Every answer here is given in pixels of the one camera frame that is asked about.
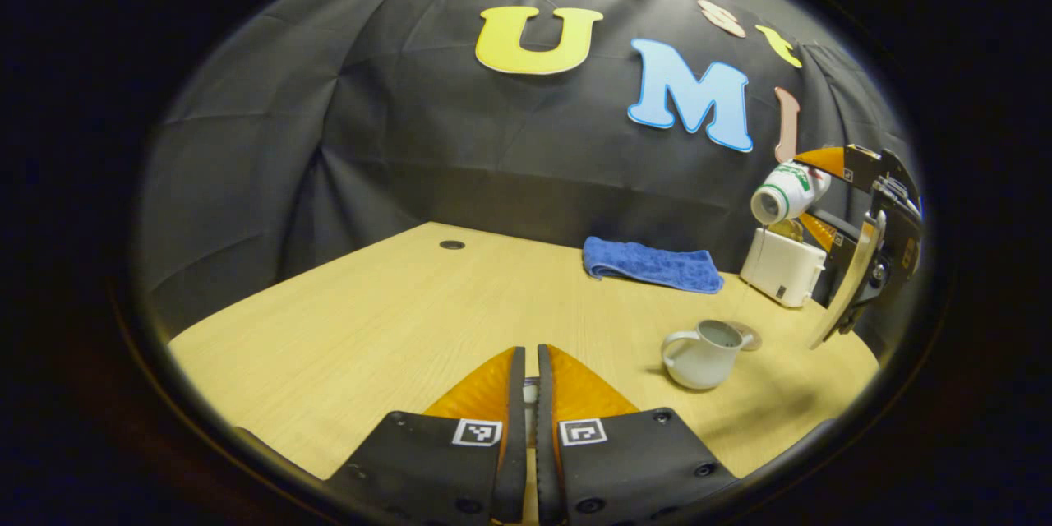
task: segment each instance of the bottle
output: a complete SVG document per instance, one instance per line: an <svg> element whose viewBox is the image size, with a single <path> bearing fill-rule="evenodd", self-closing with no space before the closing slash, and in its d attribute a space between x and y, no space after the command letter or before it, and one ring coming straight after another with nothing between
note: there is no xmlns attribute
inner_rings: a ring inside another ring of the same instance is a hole
<svg viewBox="0 0 1052 526"><path fill-rule="evenodd" d="M797 218L826 195L832 182L830 174L815 167L782 163L752 194L752 216L765 226Z"/></svg>

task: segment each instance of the white cup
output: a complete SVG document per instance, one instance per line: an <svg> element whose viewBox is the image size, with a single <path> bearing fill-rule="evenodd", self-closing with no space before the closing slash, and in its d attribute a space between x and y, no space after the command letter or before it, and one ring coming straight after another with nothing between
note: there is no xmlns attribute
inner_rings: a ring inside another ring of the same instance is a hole
<svg viewBox="0 0 1052 526"><path fill-rule="evenodd" d="M669 346L686 344L672 355ZM752 342L724 321L701 321L692 331L676 331L661 344L661 357L672 380L695 390L712 388L727 380L742 347Z"/></svg>

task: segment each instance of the blue cloth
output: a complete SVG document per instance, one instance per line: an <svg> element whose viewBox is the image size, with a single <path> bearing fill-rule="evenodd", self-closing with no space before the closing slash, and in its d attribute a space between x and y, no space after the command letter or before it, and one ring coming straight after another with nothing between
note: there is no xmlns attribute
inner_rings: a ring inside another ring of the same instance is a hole
<svg viewBox="0 0 1052 526"><path fill-rule="evenodd" d="M631 278L700 294L716 294L723 287L709 251L670 252L595 237L585 240L584 251L585 270L592 278Z"/></svg>

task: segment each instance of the table surface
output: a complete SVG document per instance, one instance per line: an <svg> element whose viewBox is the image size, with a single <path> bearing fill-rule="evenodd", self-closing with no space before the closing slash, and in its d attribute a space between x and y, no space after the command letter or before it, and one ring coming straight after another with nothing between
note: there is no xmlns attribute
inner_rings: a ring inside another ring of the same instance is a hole
<svg viewBox="0 0 1052 526"><path fill-rule="evenodd" d="M462 241L463 249L439 247ZM700 295L584 271L581 249L425 223L200 321L169 350L231 425L327 479L391 410L422 412L478 365L560 347L640 409L672 407L737 477L842 413L877 370L854 333L808 349L825 308L787 309L722 274ZM659 347L700 320L740 321L763 345L708 391L675 385ZM535 521L533 470L526 522Z"/></svg>

